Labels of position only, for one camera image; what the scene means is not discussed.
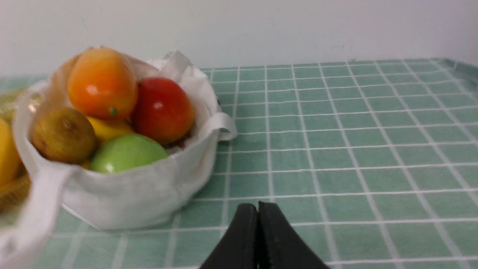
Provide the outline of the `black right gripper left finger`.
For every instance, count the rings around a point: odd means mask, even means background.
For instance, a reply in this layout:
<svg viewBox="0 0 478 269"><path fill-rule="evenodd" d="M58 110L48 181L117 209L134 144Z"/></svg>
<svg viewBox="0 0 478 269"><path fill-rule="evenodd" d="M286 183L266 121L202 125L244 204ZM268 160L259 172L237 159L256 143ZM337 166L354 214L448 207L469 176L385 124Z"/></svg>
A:
<svg viewBox="0 0 478 269"><path fill-rule="evenodd" d="M241 203L226 232L201 269L256 269L258 212L251 203Z"/></svg>

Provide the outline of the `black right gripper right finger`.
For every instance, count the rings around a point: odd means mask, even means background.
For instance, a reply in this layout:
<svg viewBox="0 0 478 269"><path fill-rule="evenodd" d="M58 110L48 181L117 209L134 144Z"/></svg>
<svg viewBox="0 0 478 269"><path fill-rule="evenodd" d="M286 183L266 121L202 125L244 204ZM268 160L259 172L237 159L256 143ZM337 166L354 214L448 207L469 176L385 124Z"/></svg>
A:
<svg viewBox="0 0 478 269"><path fill-rule="evenodd" d="M258 203L259 269L328 269L276 203Z"/></svg>

